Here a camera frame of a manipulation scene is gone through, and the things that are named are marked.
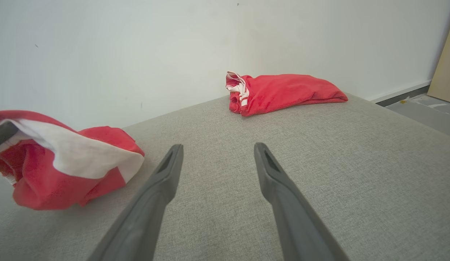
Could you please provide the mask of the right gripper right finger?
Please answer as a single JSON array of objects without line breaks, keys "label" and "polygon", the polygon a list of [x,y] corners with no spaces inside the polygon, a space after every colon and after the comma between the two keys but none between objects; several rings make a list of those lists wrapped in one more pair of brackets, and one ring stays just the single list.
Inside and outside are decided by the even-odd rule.
[{"label": "right gripper right finger", "polygon": [[348,256],[266,144],[254,146],[261,193],[271,204],[285,261],[347,261]]}]

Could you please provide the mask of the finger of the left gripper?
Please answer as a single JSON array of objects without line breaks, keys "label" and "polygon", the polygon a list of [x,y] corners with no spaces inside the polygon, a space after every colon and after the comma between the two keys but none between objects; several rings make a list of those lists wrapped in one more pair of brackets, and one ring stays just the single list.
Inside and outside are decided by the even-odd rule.
[{"label": "finger of the left gripper", "polygon": [[18,128],[11,122],[0,124],[0,146],[11,139],[18,132]]}]

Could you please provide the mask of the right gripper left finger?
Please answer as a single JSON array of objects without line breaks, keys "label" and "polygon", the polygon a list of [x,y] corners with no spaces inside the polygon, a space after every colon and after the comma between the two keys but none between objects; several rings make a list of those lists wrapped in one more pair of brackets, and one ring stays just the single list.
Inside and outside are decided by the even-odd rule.
[{"label": "right gripper left finger", "polygon": [[174,144],[102,238],[89,261],[152,261],[166,206],[176,195],[183,145]]}]

